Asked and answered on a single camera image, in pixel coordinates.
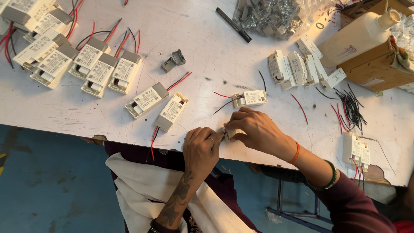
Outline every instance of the white scarf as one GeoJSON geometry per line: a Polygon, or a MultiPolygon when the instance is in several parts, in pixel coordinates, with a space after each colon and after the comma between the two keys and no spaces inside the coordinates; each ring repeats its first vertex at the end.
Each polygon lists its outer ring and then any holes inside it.
{"type": "MultiPolygon", "coordinates": [[[[183,172],[161,167],[129,162],[121,153],[106,160],[106,165],[118,176],[119,207],[128,230],[146,233],[167,202],[183,172]]],[[[214,192],[203,182],[188,203],[193,218],[204,233],[252,233],[251,230],[214,192]]],[[[187,223],[181,218],[179,229],[187,233],[187,223]]]]}

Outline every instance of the gray end cap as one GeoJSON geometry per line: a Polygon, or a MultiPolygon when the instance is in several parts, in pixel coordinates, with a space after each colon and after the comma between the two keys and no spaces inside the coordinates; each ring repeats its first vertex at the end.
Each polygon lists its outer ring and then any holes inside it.
{"type": "Polygon", "coordinates": [[[55,42],[58,46],[61,46],[63,44],[67,44],[69,46],[72,46],[72,44],[62,34],[58,34],[55,38],[53,38],[53,42],[55,42]]]}
{"type": "Polygon", "coordinates": [[[50,12],[51,15],[56,17],[58,20],[60,20],[62,23],[68,25],[70,22],[72,22],[72,16],[64,12],[63,10],[56,8],[50,12]]]}
{"type": "Polygon", "coordinates": [[[30,15],[23,13],[19,10],[16,10],[12,7],[6,6],[3,10],[3,13],[1,14],[1,16],[5,19],[8,19],[12,22],[21,24],[21,25],[25,25],[29,19],[31,18],[30,15]]]}
{"type": "Polygon", "coordinates": [[[103,53],[101,57],[98,59],[98,61],[101,61],[113,67],[116,67],[116,65],[118,64],[117,58],[114,58],[113,56],[108,55],[106,53],[103,53]]]}
{"type": "Polygon", "coordinates": [[[65,56],[69,57],[70,59],[74,60],[78,55],[79,51],[70,47],[67,44],[61,45],[59,48],[56,49],[57,51],[61,52],[65,56]]]}
{"type": "Polygon", "coordinates": [[[140,55],[137,55],[135,53],[131,53],[129,51],[125,51],[121,58],[123,58],[125,60],[128,60],[128,61],[131,61],[135,64],[138,64],[141,60],[140,55]]]}
{"type": "Polygon", "coordinates": [[[157,119],[154,122],[155,125],[159,126],[162,130],[164,130],[165,132],[167,132],[171,126],[173,125],[173,123],[171,121],[169,121],[167,118],[158,115],[157,119]]]}
{"type": "Polygon", "coordinates": [[[152,88],[154,89],[154,91],[158,93],[161,99],[170,95],[170,93],[168,93],[167,89],[165,89],[165,87],[161,83],[155,84],[154,86],[152,86],[152,88]]]}
{"type": "Polygon", "coordinates": [[[92,46],[96,49],[99,49],[102,52],[105,52],[105,50],[109,47],[109,45],[107,43],[105,43],[103,41],[100,41],[100,40],[98,40],[94,37],[92,37],[91,40],[86,44],[88,44],[88,45],[90,45],[90,46],[92,46]]]}

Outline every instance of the blue floor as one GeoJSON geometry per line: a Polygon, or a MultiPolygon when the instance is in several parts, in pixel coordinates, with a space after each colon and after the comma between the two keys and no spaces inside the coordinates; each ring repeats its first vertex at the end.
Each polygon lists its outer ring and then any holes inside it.
{"type": "MultiPolygon", "coordinates": [[[[0,125],[2,153],[9,157],[0,175],[1,232],[124,231],[103,147],[75,136],[0,125]]],[[[315,232],[287,219],[269,221],[265,209],[276,208],[278,180],[255,174],[239,161],[220,159],[217,167],[234,175],[238,204],[258,230],[315,232]]],[[[284,211],[313,211],[313,203],[308,187],[285,183],[284,211]]],[[[329,216],[325,207],[321,213],[329,216]]]]}

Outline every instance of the white table surface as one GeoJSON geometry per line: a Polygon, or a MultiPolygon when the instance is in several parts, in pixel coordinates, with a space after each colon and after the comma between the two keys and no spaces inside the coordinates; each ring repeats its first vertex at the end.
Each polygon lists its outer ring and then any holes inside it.
{"type": "MultiPolygon", "coordinates": [[[[70,40],[73,46],[91,33],[93,20],[96,31],[105,31],[123,18],[109,41],[111,55],[115,53],[127,27],[133,32],[141,29],[140,55],[143,62],[129,94],[108,89],[99,99],[81,91],[83,82],[72,76],[55,90],[50,90],[31,79],[29,71],[23,72],[17,67],[13,72],[4,56],[0,56],[0,124],[83,137],[101,134],[110,141],[150,146],[155,129],[153,122],[167,101],[138,120],[134,120],[124,105],[155,83],[161,82],[168,87],[191,70],[193,74],[170,91],[170,97],[175,92],[182,93],[190,99],[189,104],[168,133],[160,130],[154,143],[155,148],[182,151],[189,130],[205,126],[217,130],[235,111],[229,104],[213,115],[229,100],[212,91],[232,95],[244,90],[263,90],[260,70],[266,81],[269,102],[252,108],[267,113],[284,133],[353,177],[355,172],[350,164],[342,162],[343,139],[338,119],[330,106],[336,105],[337,100],[323,97],[314,87],[302,86],[282,91],[270,77],[267,56],[276,49],[282,50],[285,55],[290,51],[300,53],[294,43],[296,39],[276,40],[247,31],[252,37],[247,44],[215,12],[216,7],[220,7],[232,17],[235,2],[129,1],[123,8],[123,0],[85,0],[79,10],[79,26],[70,40]],[[177,49],[181,49],[187,63],[166,74],[160,65],[177,49]],[[308,125],[291,94],[302,104],[308,125]]],[[[57,3],[66,12],[70,11],[69,1],[57,0],[57,3]]],[[[316,44],[337,31],[339,17],[326,16],[325,13],[318,22],[323,23],[325,28],[320,30],[313,26],[308,32],[316,44]]],[[[95,37],[103,40],[106,34],[95,37]]],[[[20,37],[16,42],[17,50],[21,51],[28,44],[20,37]]],[[[124,49],[133,51],[133,41],[129,39],[124,49]]],[[[365,106],[361,108],[361,114],[368,125],[363,128],[363,136],[374,140],[365,139],[371,149],[371,164],[380,166],[391,184],[407,185],[414,167],[413,94],[392,89],[384,91],[384,96],[376,97],[373,92],[354,83],[350,82],[350,86],[365,106]]],[[[337,86],[337,89],[342,88],[348,90],[347,81],[337,86]]],[[[328,91],[327,95],[335,97],[333,91],[328,91]]],[[[294,168],[280,159],[248,149],[240,142],[222,143],[220,157],[294,168]]]]}

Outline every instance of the sleeve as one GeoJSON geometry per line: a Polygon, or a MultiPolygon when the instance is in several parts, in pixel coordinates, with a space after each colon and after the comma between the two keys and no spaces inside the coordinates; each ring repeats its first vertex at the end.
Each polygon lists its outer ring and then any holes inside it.
{"type": "Polygon", "coordinates": [[[379,214],[365,192],[340,172],[338,182],[327,190],[314,190],[330,211],[332,232],[396,233],[393,224],[379,214]]]}
{"type": "MultiPolygon", "coordinates": [[[[159,233],[180,233],[179,229],[176,229],[176,230],[167,229],[161,226],[160,224],[156,223],[155,221],[152,223],[152,227],[159,233]]],[[[149,229],[148,233],[154,233],[154,232],[151,229],[149,229]]]]}

